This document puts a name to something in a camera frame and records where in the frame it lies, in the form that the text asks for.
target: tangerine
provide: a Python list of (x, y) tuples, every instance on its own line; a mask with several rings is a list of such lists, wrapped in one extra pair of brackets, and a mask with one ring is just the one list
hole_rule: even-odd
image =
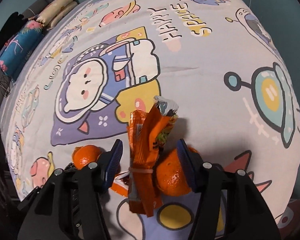
[(157, 166), (156, 185), (162, 193), (168, 196), (186, 195), (191, 191), (186, 182), (177, 149), (172, 150)]
[(87, 164), (96, 162), (100, 154), (101, 154), (100, 148), (94, 145), (76, 147), (72, 154), (72, 161), (74, 166), (78, 170), (81, 170)]

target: yellow cartoon cloud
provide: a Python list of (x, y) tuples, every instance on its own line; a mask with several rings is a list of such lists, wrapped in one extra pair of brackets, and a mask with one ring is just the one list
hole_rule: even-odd
[(130, 113), (134, 110), (149, 112), (154, 104), (154, 96), (160, 95), (156, 79), (121, 91), (116, 100), (120, 105), (115, 113), (120, 122), (129, 122)]

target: blue floral pillow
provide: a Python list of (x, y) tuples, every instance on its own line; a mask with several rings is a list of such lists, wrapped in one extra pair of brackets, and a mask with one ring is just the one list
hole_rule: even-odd
[(16, 81), (42, 38), (42, 25), (34, 20), (28, 21), (0, 55), (0, 68), (3, 72)]

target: yellow oval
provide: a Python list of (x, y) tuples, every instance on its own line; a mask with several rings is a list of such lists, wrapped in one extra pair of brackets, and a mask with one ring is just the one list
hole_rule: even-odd
[(266, 106), (276, 112), (280, 106), (279, 93), (281, 93), (281, 90), (278, 89), (275, 81), (271, 78), (266, 78), (262, 82), (261, 91)]
[(159, 211), (158, 222), (172, 230), (182, 229), (192, 223), (190, 211), (181, 205), (170, 204)]

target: cartoon bed sheet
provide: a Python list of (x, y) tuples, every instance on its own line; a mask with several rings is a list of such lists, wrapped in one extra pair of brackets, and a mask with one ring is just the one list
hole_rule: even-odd
[[(127, 204), (127, 124), (155, 95), (179, 104), (165, 150), (184, 138), (226, 171), (244, 169), (279, 222), (300, 162), (300, 109), (271, 36), (242, 0), (88, 0), (40, 43), (0, 111), (18, 195), (45, 184), (75, 147), (124, 144), (102, 197), (112, 239), (186, 240), (200, 196)], [(223, 234), (222, 196), (216, 237)]]

